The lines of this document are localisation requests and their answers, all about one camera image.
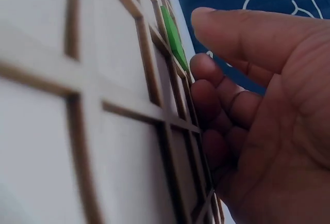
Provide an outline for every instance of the finger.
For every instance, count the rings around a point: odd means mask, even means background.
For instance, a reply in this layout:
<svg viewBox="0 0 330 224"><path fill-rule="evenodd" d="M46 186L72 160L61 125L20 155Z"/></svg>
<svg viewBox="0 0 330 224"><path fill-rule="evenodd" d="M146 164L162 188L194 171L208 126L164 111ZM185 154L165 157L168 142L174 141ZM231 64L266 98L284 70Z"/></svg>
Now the finger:
<svg viewBox="0 0 330 224"><path fill-rule="evenodd" d="M222 108L228 113L229 117L241 125L245 129L249 129L253 123L254 117L258 110L262 97L258 94L245 91L240 86L227 78L216 63L207 57L195 57L190 62L191 72L196 79L204 79L210 82L216 95L218 96ZM203 85L196 90L195 97L200 91L203 91ZM210 96L200 99L200 101L208 101ZM214 109L219 114L220 107Z"/></svg>
<svg viewBox="0 0 330 224"><path fill-rule="evenodd" d="M246 60L281 73L302 41L324 29L324 22L262 11L198 8L191 22L198 40L225 60Z"/></svg>
<svg viewBox="0 0 330 224"><path fill-rule="evenodd" d="M196 81L191 86L191 95L201 126L226 134L233 126L221 108L220 100L212 84L206 80Z"/></svg>
<svg viewBox="0 0 330 224"><path fill-rule="evenodd" d="M215 171L217 168L229 163L232 156L231 151L217 131L205 131L202 145L211 171Z"/></svg>
<svg viewBox="0 0 330 224"><path fill-rule="evenodd" d="M274 74L247 61L231 59L226 60L226 62L241 71L249 79L263 87L268 87L268 84ZM190 67L199 68L202 64L206 63L212 63L214 66L217 66L211 57L209 57L207 54L200 53L192 57Z"/></svg>

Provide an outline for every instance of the green tile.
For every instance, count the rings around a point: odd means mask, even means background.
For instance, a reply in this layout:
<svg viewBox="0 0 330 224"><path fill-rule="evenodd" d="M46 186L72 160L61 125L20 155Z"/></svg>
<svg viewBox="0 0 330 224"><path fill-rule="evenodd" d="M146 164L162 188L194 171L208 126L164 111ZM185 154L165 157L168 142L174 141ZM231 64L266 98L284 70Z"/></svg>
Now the green tile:
<svg viewBox="0 0 330 224"><path fill-rule="evenodd" d="M165 6L161 6L161 12L163 14L166 31L169 37L170 46L173 55L176 57L181 67L185 71L189 71L187 60L185 57L184 49L182 47L179 33L177 31L176 25L170 15L170 12Z"/></svg>

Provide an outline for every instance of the palm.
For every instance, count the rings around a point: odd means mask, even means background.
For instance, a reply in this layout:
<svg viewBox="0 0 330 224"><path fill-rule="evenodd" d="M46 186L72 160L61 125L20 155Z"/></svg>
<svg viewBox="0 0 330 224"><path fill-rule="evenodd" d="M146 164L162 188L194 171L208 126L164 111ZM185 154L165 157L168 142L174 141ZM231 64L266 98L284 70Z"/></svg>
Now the palm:
<svg viewBox="0 0 330 224"><path fill-rule="evenodd" d="M241 15L238 20L246 22L245 18ZM270 49L265 38L251 41L253 34L261 35L253 27L249 40L241 41L249 43L248 49L244 44L240 49L255 52L254 42L260 47L264 45L264 51L244 55L249 61L246 62L240 56L247 52L233 49L232 33L237 23L227 27L228 33L225 27L217 33L214 26L207 30L206 22L201 27L194 22L197 37L207 47L267 87L261 97L235 85L206 55L196 55L191 62L197 79L192 95L206 130L203 144L218 194L236 220L244 223L326 220L324 203L330 199L328 40L323 38L321 44L317 39L309 41L309 37L304 37L298 45L292 37L283 37L282 42L288 39L294 49L284 46L277 56L283 54L285 58L260 62L258 57Z"/></svg>

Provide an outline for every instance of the green piece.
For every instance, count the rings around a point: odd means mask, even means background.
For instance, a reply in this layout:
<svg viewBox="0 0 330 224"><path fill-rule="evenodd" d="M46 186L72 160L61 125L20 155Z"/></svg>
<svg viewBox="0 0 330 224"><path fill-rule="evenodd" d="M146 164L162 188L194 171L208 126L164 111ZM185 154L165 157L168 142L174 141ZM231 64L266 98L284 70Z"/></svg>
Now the green piece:
<svg viewBox="0 0 330 224"><path fill-rule="evenodd" d="M176 25L170 15L168 9L165 6L161 6L160 8L161 8L161 12L163 14L165 27L166 27L167 35L169 37L172 53L174 54L174 56L180 63L183 70L189 71L187 60L186 60L185 53L184 53L184 49L182 47Z"/></svg>

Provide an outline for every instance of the wooden frame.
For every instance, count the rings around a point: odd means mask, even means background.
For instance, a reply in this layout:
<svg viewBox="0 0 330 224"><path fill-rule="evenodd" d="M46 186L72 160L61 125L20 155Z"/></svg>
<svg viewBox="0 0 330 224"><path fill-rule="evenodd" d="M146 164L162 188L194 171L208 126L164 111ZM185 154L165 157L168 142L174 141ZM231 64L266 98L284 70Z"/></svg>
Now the wooden frame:
<svg viewBox="0 0 330 224"><path fill-rule="evenodd" d="M162 159L178 223L202 223L211 205L216 223L219 223L218 211L213 203L211 178L201 147L201 130L189 91L189 85L192 84L190 73L181 68L170 50L160 3L158 0L151 0L158 26L155 27L145 14L140 0L119 0L136 21L150 95L150 101L147 101L137 98L132 92L98 72L94 60L95 29L90 25L94 23L94 16L89 15L94 12L93 1L68 0L65 55L48 49L16 28L0 22L0 76L67 100L76 174L85 216L89 223L107 223L106 210L100 201L102 194L98 190L101 175L97 153L102 148L97 141L100 139L98 127L103 111L152 123L157 127L162 137ZM170 1L161 1L174 17ZM168 115L166 111L153 44L166 60L178 116ZM182 81L184 94L180 91L177 75ZM185 110L184 99L187 101L191 119ZM192 213L188 210L179 187L179 165L173 159L173 128L184 134L194 187L199 198L198 205ZM200 158L193 152L193 136L197 140ZM204 175L197 169L197 159L202 161ZM205 177L207 188L201 186L201 177Z"/></svg>

